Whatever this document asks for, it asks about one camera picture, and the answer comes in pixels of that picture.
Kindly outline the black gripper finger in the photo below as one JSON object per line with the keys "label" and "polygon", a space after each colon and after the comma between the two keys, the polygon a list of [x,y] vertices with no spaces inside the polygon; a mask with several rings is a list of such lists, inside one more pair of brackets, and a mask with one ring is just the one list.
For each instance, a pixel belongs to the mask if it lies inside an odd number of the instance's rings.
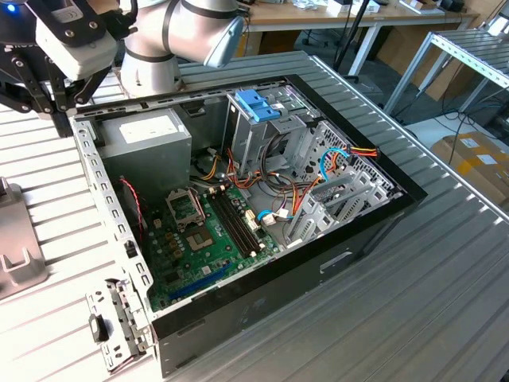
{"label": "black gripper finger", "polygon": [[84,80],[73,80],[64,87],[66,111],[70,111],[77,104],[83,105],[93,96],[95,91],[110,72],[111,66],[92,74]]}
{"label": "black gripper finger", "polygon": [[20,113],[35,111],[37,114],[49,117],[60,138],[64,137],[64,110],[57,102],[51,100],[50,94],[43,89],[36,78],[29,62],[19,55],[5,55],[1,58],[1,71],[12,76],[8,70],[12,69],[22,84],[1,82],[1,104]]}

